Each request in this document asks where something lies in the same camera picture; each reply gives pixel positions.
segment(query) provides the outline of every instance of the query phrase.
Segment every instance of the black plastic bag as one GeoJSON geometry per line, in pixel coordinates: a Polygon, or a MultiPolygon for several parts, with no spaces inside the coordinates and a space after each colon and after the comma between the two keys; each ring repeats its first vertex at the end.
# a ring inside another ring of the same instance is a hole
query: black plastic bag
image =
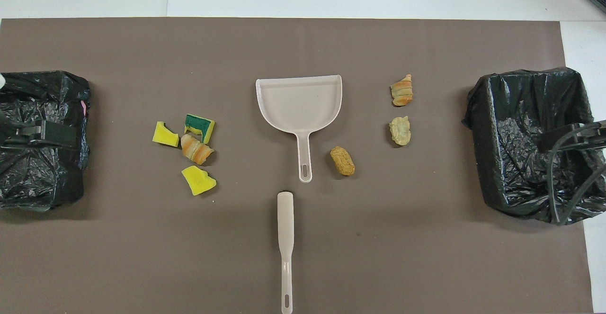
{"type": "Polygon", "coordinates": [[[89,83],[68,72],[2,73],[0,139],[15,128],[47,120],[69,126],[71,148],[56,145],[0,148],[0,207],[46,211],[84,194],[82,171],[89,161],[86,141],[89,83]]]}
{"type": "MultiPolygon", "coordinates": [[[[463,124],[472,129],[484,202],[520,218],[555,223],[576,189],[604,165],[601,150],[570,150],[554,159],[555,209],[547,190],[547,153],[539,137],[569,124],[593,122],[580,74],[569,68],[518,70],[479,79],[468,94],[463,124]]],[[[606,183],[598,178],[583,194],[565,224],[606,210],[606,183]]]]}

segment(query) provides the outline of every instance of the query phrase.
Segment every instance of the white table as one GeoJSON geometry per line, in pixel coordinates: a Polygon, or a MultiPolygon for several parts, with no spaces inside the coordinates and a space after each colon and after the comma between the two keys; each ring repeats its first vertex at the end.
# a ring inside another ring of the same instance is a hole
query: white table
{"type": "MultiPolygon", "coordinates": [[[[0,18],[446,18],[556,20],[567,66],[606,118],[606,13],[588,0],[0,0],[0,18]]],[[[584,221],[595,312],[606,312],[606,215],[584,221]]]]}

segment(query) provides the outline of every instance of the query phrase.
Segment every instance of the white plastic handle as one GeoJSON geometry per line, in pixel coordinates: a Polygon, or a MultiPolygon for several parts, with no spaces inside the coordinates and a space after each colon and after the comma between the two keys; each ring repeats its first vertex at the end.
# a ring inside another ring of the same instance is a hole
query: white plastic handle
{"type": "Polygon", "coordinates": [[[277,194],[277,243],[282,255],[282,314],[293,312],[294,202],[293,194],[277,194]]]}
{"type": "Polygon", "coordinates": [[[312,155],[309,152],[309,133],[296,134],[299,150],[299,180],[308,183],[312,180],[312,155]]]}
{"type": "Polygon", "coordinates": [[[282,260],[282,314],[293,312],[293,270],[290,258],[282,260]]]}

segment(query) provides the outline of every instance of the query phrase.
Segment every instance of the dustpan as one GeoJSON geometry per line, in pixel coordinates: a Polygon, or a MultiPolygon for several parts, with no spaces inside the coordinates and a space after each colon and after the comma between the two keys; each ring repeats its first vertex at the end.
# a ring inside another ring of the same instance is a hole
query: dustpan
{"type": "Polygon", "coordinates": [[[299,179],[312,180],[309,135],[328,126],[339,115],[342,99],[340,75],[260,79],[257,101],[265,120],[275,128],[292,133],[299,151],[299,179]]]}

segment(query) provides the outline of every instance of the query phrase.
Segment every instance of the sponge piece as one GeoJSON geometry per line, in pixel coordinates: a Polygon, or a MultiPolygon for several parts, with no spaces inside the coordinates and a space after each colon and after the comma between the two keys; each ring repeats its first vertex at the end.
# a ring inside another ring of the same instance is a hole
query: sponge piece
{"type": "Polygon", "coordinates": [[[153,132],[153,139],[151,141],[176,147],[179,145],[179,135],[169,131],[164,126],[164,122],[158,121],[156,122],[156,130],[153,132]]]}
{"type": "Polygon", "coordinates": [[[213,134],[214,121],[195,115],[186,116],[186,131],[202,136],[202,143],[207,144],[210,141],[210,135],[213,134]]]}
{"type": "Polygon", "coordinates": [[[217,181],[208,176],[208,172],[195,166],[190,166],[181,171],[190,186],[191,194],[194,196],[206,192],[217,185],[217,181]]]}

